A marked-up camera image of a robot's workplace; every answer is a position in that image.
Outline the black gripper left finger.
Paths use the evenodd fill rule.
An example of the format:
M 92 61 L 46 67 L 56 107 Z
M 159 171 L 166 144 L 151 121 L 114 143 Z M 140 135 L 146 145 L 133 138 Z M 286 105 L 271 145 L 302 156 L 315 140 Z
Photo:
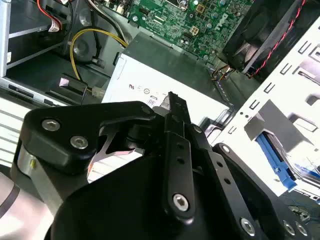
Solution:
M 32 110 L 19 137 L 18 167 L 55 217 L 77 190 L 138 158 L 161 158 L 161 206 L 176 223 L 189 225 L 195 192 L 182 101 L 170 92 L 165 115 L 140 101 Z

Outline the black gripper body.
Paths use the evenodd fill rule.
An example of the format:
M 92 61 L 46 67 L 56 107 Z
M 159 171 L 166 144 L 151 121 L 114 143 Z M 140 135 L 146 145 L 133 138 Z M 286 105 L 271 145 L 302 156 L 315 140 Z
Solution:
M 238 240 L 218 189 L 193 171 L 196 212 L 175 222 L 161 205 L 164 163 L 140 157 L 82 187 L 59 208 L 53 240 Z

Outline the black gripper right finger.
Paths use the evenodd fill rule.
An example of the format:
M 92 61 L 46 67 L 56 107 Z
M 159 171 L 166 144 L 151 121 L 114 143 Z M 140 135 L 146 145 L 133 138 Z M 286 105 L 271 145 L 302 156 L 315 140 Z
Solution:
M 181 102 L 190 146 L 194 221 L 185 240 L 310 240 L 307 226 L 222 143 L 210 146 Z

